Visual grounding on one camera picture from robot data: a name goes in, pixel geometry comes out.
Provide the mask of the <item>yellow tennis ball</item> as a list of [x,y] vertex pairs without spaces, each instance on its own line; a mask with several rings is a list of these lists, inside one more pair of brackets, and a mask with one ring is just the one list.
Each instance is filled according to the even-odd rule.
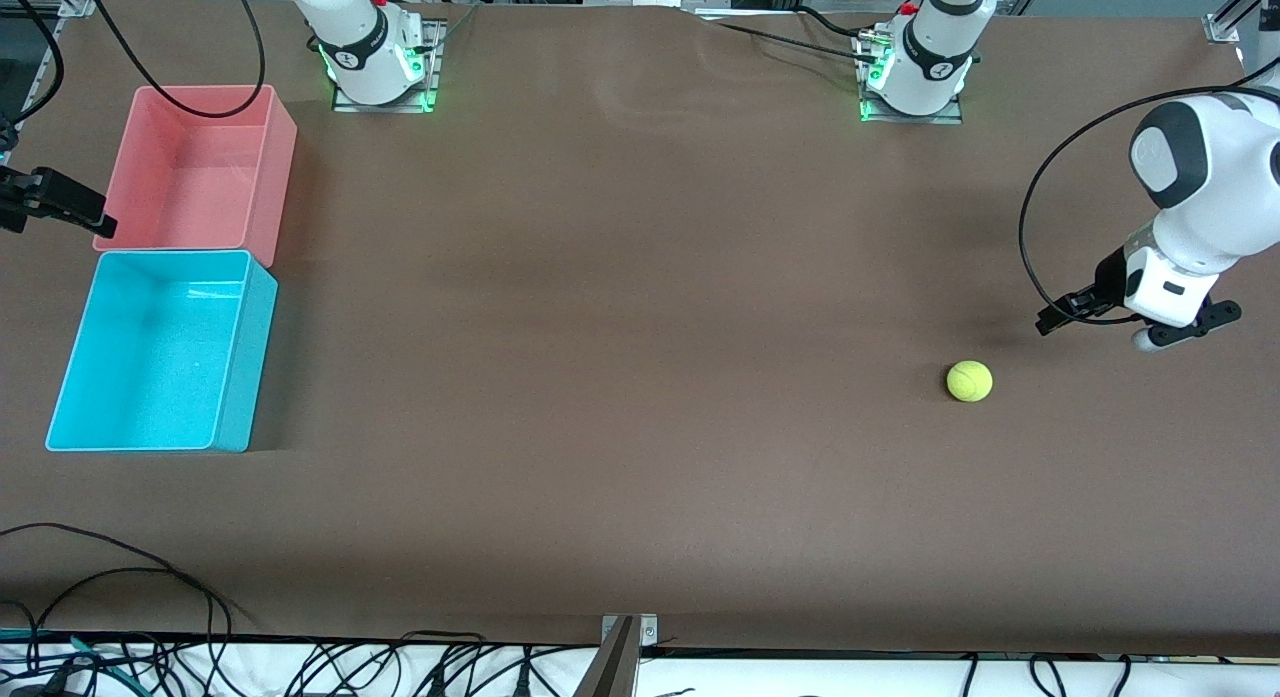
[[947,370],[945,386],[957,402],[973,404],[991,395],[995,379],[987,364],[975,359],[963,359]]

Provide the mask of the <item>pink plastic bin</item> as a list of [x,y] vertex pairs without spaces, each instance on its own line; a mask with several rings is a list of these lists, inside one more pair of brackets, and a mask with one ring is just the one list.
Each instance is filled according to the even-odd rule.
[[93,249],[246,249],[274,263],[297,127],[270,84],[134,91]]

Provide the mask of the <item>blue plastic bin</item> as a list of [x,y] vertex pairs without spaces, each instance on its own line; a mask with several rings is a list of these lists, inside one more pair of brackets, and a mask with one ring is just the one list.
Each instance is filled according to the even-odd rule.
[[46,448],[246,451],[278,290],[246,249],[102,252]]

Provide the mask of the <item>aluminium extrusion with plate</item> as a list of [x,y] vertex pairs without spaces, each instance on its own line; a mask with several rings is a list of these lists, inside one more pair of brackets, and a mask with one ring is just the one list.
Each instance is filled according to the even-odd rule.
[[1238,43],[1245,19],[1260,9],[1261,0],[1226,0],[1203,18],[1207,40],[1211,43]]

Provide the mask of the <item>metal support bar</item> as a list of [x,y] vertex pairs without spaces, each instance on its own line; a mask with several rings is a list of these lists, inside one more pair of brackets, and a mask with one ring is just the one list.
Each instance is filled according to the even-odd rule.
[[643,639],[643,615],[604,618],[603,639],[572,697],[634,697]]

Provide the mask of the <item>aluminium frame rail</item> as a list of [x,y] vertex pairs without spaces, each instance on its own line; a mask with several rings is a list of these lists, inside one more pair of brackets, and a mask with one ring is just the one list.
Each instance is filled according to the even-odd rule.
[[52,50],[27,17],[0,14],[0,113],[19,115],[52,82]]

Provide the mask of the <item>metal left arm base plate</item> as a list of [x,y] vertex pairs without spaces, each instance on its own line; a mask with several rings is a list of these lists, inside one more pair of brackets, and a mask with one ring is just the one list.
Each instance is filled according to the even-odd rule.
[[[923,97],[908,95],[906,87],[910,84],[901,79],[899,82],[892,79],[892,69],[904,64],[904,60],[896,56],[892,35],[879,29],[879,27],[886,26],[887,23],[879,23],[874,29],[860,29],[851,38],[855,55],[870,58],[870,61],[858,67],[861,119],[918,124],[960,124],[963,113],[959,95],[964,86],[963,74],[966,69],[955,79],[948,77],[936,83],[927,82]],[[915,107],[923,105],[924,97],[941,97],[942,95],[947,96],[946,104],[938,104],[940,109],[936,113],[927,114],[905,113],[904,109],[890,101],[890,97],[902,97],[908,106]]]

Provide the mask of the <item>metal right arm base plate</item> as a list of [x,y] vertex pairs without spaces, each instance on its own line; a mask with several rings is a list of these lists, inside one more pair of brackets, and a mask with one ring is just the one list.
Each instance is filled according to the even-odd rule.
[[334,113],[434,113],[448,23],[411,12],[384,15],[385,37],[375,47],[321,45]]

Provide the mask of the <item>grey metal bracket plate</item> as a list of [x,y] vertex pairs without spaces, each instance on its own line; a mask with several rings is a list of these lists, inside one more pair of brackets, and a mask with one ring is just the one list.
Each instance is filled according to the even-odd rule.
[[[607,614],[602,618],[600,645],[608,639],[613,628],[625,618],[623,614]],[[655,614],[635,615],[637,623],[639,643],[641,647],[652,647],[659,641],[659,618]]]

